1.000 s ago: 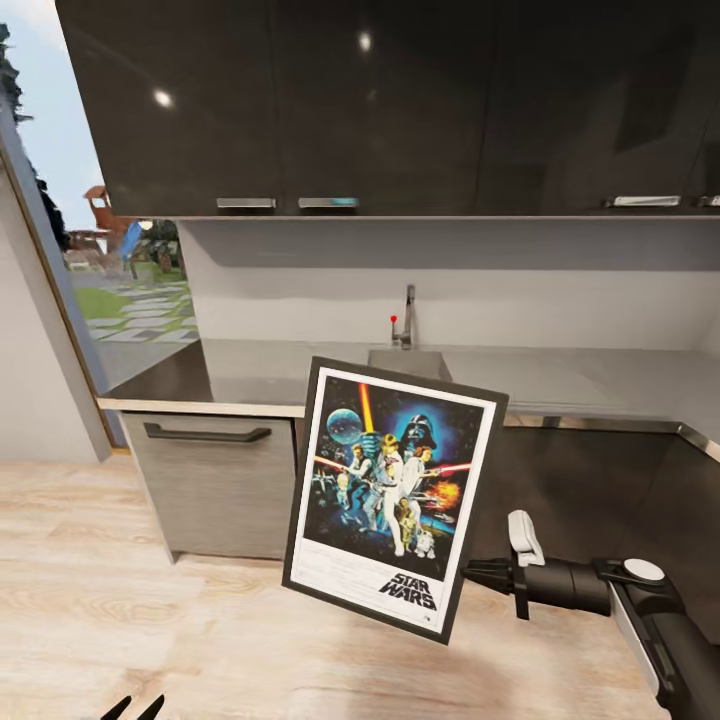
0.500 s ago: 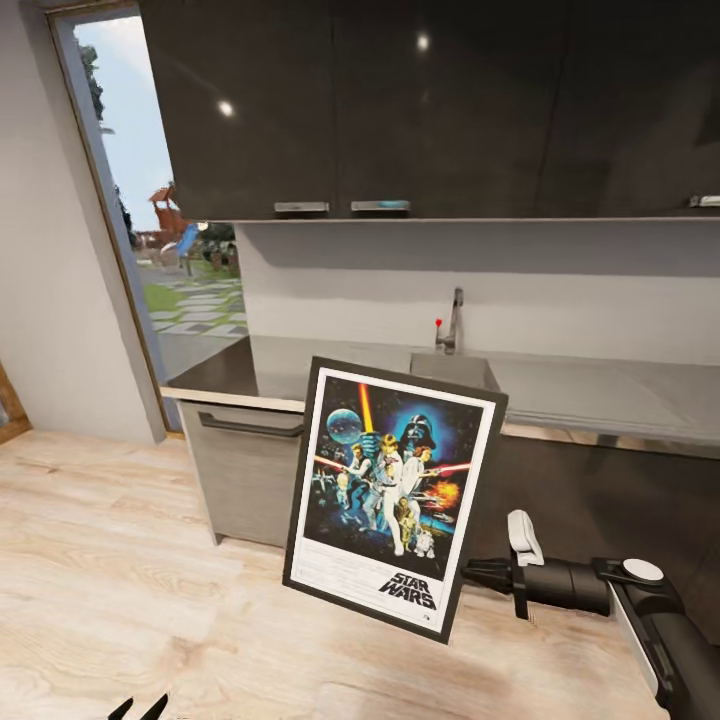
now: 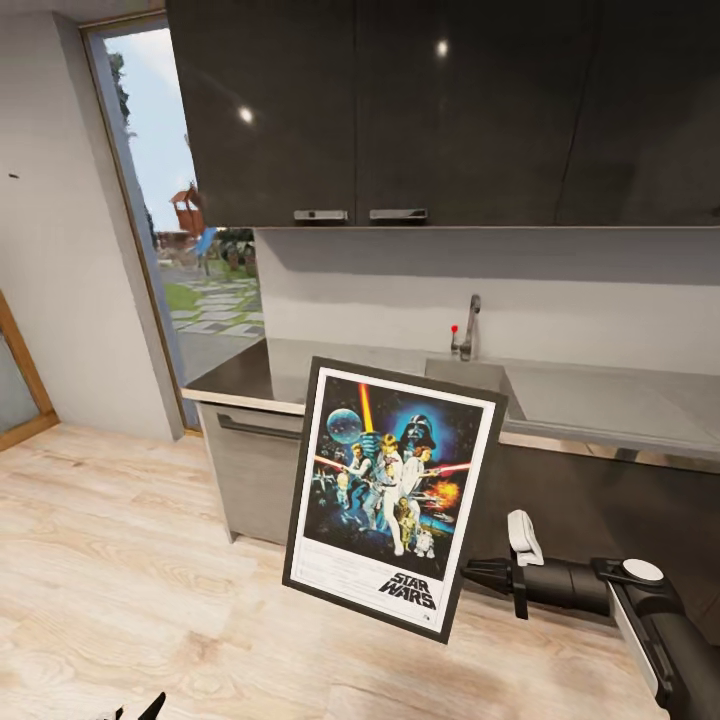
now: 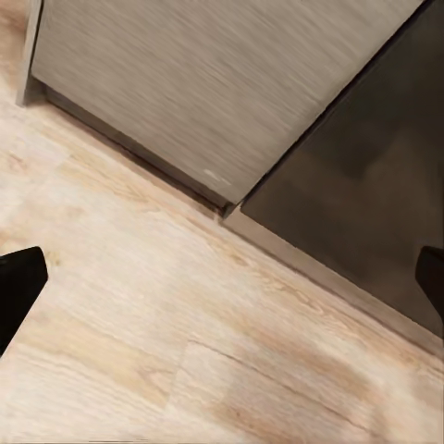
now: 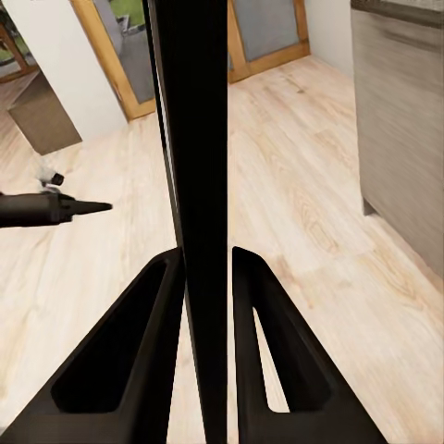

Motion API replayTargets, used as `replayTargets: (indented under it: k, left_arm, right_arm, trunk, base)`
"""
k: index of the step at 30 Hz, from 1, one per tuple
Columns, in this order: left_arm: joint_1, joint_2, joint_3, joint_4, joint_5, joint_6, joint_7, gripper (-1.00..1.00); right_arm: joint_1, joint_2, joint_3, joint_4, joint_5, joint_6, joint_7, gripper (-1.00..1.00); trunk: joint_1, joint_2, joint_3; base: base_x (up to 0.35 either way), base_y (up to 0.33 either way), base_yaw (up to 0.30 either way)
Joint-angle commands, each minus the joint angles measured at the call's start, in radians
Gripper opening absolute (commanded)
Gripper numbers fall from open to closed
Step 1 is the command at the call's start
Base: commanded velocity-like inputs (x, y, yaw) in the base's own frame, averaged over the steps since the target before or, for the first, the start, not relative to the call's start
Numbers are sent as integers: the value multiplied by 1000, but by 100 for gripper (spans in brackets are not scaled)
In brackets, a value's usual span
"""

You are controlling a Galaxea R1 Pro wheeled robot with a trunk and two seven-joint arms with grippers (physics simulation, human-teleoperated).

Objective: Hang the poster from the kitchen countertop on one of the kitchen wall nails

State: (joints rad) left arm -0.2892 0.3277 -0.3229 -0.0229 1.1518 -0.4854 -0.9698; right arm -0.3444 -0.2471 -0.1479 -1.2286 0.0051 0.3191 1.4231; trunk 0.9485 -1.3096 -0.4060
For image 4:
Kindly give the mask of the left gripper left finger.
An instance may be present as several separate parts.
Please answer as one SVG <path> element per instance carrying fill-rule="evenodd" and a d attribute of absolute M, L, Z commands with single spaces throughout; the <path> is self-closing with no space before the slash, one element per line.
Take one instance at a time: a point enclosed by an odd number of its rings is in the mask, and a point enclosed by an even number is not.
<path fill-rule="evenodd" d="M 0 256 L 0 357 L 48 280 L 40 246 Z"/>

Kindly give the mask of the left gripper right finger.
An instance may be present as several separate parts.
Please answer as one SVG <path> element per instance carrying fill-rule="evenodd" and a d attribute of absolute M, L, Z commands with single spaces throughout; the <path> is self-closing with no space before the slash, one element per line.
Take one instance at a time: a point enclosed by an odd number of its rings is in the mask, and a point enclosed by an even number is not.
<path fill-rule="evenodd" d="M 444 321 L 444 250 L 424 246 L 418 255 L 414 277 Z"/>

